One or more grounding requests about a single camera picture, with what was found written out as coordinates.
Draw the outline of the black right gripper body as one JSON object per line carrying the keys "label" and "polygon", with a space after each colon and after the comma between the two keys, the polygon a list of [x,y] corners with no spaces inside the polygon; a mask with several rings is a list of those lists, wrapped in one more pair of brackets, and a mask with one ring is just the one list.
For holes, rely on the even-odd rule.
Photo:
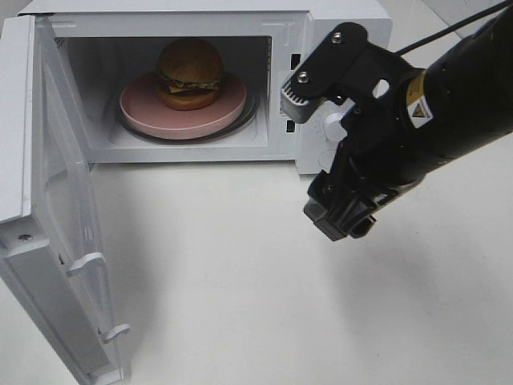
{"label": "black right gripper body", "polygon": [[330,170],[320,173],[322,200],[379,192],[390,201],[420,184],[425,170],[406,115],[404,91],[389,91],[369,106],[356,103],[349,109],[340,122],[347,135]]}

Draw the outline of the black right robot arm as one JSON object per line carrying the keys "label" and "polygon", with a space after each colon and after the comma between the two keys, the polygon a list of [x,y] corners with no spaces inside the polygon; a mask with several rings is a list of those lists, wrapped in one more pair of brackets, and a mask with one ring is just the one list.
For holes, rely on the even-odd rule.
{"label": "black right robot arm", "polygon": [[512,131],[512,8],[428,68],[370,43],[347,22],[301,65],[302,96],[353,106],[329,171],[309,186],[305,215],[331,240],[364,237],[374,214],[425,176]]}

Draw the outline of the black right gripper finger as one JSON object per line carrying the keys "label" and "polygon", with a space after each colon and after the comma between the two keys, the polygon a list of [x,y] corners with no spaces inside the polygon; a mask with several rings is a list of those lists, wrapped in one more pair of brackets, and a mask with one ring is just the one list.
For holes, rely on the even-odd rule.
{"label": "black right gripper finger", "polygon": [[304,214],[331,241],[339,241],[349,237],[353,213],[374,215],[397,197],[397,191],[352,170],[341,176],[322,171],[310,184],[308,196]]}
{"label": "black right gripper finger", "polygon": [[372,213],[359,212],[353,213],[348,222],[348,235],[352,238],[361,238],[372,229],[376,219]]}

